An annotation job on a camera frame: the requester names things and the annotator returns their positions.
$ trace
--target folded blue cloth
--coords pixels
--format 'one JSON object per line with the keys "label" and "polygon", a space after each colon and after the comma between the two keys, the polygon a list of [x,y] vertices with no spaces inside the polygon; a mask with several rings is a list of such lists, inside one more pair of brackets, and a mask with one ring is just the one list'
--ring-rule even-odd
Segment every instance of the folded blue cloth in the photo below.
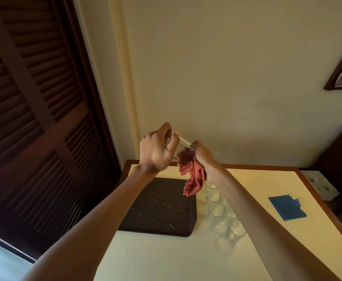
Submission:
{"label": "folded blue cloth", "polygon": [[289,194],[268,199],[284,221],[307,217],[306,213],[301,210],[300,201],[293,199]]}

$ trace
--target person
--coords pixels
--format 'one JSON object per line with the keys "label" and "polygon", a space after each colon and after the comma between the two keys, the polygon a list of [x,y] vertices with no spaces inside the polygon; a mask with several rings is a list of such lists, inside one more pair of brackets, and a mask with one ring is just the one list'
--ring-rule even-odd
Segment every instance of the person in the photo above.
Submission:
{"label": "person", "polygon": [[[140,161],[127,179],[88,213],[31,267],[23,280],[93,280],[122,219],[142,189],[168,167],[179,136],[164,123],[143,137]],[[283,228],[214,158],[201,142],[193,143],[206,179],[215,184],[245,227],[273,280],[339,280],[316,256]]]}

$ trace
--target forearm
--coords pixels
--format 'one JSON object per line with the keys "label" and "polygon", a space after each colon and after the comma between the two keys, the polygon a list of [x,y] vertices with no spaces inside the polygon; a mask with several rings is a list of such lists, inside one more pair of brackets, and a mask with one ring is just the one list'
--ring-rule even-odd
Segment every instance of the forearm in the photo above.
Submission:
{"label": "forearm", "polygon": [[206,168],[248,232],[273,280],[339,280],[219,164]]}
{"label": "forearm", "polygon": [[124,216],[155,174],[136,167],[117,189],[41,256],[24,280],[91,280]]}

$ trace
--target dark wooden door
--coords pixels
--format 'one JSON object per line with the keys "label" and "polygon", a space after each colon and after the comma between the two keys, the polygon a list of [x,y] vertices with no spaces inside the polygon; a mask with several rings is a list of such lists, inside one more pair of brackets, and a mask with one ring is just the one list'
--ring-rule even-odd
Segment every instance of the dark wooden door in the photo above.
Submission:
{"label": "dark wooden door", "polygon": [[0,0],[0,239],[36,259],[120,175],[70,2]]}

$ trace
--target wooden table trim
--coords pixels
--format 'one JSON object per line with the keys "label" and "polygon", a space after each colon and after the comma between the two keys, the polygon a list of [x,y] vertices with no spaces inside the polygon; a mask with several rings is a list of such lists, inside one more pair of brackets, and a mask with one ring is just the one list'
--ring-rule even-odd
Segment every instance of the wooden table trim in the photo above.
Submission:
{"label": "wooden table trim", "polygon": [[[131,169],[131,165],[138,165],[139,160],[127,160],[122,175],[119,180],[119,184],[122,183],[128,176],[129,170]],[[311,195],[317,201],[319,206],[323,209],[326,213],[330,221],[334,224],[337,230],[342,235],[342,223],[337,219],[335,214],[332,212],[330,208],[328,208],[327,204],[323,201],[323,199],[319,196],[317,191],[312,187],[306,177],[302,174],[298,167],[282,167],[282,166],[272,166],[272,165],[229,165],[229,164],[222,164],[226,169],[244,169],[244,170],[279,170],[279,171],[286,171],[286,172],[295,172],[300,180],[303,182],[305,187],[309,190]],[[177,162],[171,162],[170,166],[177,166]]]}

